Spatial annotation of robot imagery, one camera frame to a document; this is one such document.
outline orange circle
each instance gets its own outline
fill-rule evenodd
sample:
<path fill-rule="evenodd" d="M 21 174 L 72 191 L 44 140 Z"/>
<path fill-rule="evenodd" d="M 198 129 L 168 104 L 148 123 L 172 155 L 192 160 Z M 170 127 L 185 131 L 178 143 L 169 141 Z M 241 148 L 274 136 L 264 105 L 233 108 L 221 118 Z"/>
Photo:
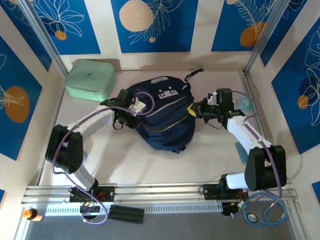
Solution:
<path fill-rule="evenodd" d="M 64 31 L 60 31 L 60 30 L 56 31 L 56 32 L 54 33 L 54 35 L 55 35 L 55 37 L 56 37 L 57 39 L 59 39 L 59 40 L 61 40 L 61 41 L 66 40 L 67 37 L 68 37 L 67 34 L 66 34 Z"/>
<path fill-rule="evenodd" d="M 27 92 L 19 86 L 10 87 L 4 94 L 5 112 L 16 123 L 23 123 L 29 113 L 30 101 Z"/>
<path fill-rule="evenodd" d="M 31 216 L 32 216 L 32 211 L 31 211 L 30 209 L 24 210 L 24 211 L 22 212 L 22 217 L 23 217 L 23 218 L 28 219 L 28 218 L 30 218 Z"/>
<path fill-rule="evenodd" d="M 240 36 L 240 44 L 246 48 L 254 47 L 265 25 L 266 22 L 260 21 L 255 25 L 248 26 Z"/>
<path fill-rule="evenodd" d="M 308 98 L 305 95 L 301 95 L 298 98 L 298 107 L 302 110 L 308 107 Z"/>

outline gray floor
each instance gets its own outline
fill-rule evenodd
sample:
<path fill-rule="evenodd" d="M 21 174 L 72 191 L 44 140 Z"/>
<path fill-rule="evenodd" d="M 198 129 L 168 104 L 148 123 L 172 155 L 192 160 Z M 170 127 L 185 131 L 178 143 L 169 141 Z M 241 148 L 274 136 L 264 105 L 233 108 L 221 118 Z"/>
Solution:
<path fill-rule="evenodd" d="M 259 202 L 248 212 L 262 213 Z M 276 227 L 252 227 L 239 214 L 226 219 L 221 213 L 146 214 L 143 225 L 108 220 L 102 225 L 84 223 L 80 216 L 50 216 L 31 222 L 27 240 L 292 240 L 290 222 Z"/>

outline beige circle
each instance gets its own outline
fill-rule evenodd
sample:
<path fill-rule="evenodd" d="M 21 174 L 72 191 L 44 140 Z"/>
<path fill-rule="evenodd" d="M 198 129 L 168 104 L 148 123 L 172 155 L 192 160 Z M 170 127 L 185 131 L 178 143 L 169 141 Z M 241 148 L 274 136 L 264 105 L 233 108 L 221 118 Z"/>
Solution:
<path fill-rule="evenodd" d="M 126 2 L 120 9 L 119 17 L 123 27 L 131 32 L 146 30 L 154 22 L 151 8 L 141 0 Z"/>
<path fill-rule="evenodd" d="M 15 5 L 18 5 L 18 0 L 8 0 L 8 1 Z"/>
<path fill-rule="evenodd" d="M 235 4 L 238 0 L 226 0 L 226 3 L 229 5 Z"/>

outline backpack zipper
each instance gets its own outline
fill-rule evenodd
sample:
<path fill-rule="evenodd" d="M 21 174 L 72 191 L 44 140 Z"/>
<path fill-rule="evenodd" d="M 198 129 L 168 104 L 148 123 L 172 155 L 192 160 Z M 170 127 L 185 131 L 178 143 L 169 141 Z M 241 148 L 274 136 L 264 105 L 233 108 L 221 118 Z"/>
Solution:
<path fill-rule="evenodd" d="M 146 126 L 146 124 L 143 122 L 142 125 L 147 129 L 149 130 L 150 132 L 153 132 L 153 133 L 162 133 L 170 128 L 172 128 L 173 126 L 181 123 L 183 120 L 185 120 L 187 117 L 189 116 L 189 114 L 187 114 L 186 116 L 184 116 L 182 119 L 176 121 L 175 123 L 169 125 L 169 126 L 166 126 L 165 128 L 162 128 L 160 130 L 153 130 L 153 129 L 150 129 L 149 127 Z"/>

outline backpack strap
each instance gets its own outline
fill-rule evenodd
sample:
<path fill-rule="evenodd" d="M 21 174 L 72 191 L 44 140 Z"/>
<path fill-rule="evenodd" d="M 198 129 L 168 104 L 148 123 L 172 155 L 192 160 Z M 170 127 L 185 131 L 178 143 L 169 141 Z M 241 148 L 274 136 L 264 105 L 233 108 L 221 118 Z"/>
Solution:
<path fill-rule="evenodd" d="M 185 77 L 184 80 L 190 85 L 190 83 L 188 82 L 188 78 L 196 75 L 197 73 L 203 72 L 203 71 L 204 71 L 204 70 L 203 70 L 202 68 L 200 68 L 200 69 L 198 69 L 198 70 L 195 70 L 195 71 L 193 71 L 192 73 L 188 74 L 188 75 Z"/>
<path fill-rule="evenodd" d="M 182 148 L 175 150 L 175 151 L 171 151 L 171 152 L 173 152 L 175 154 L 179 154 L 179 153 L 183 152 L 186 148 L 187 148 L 186 146 L 183 146 Z"/>

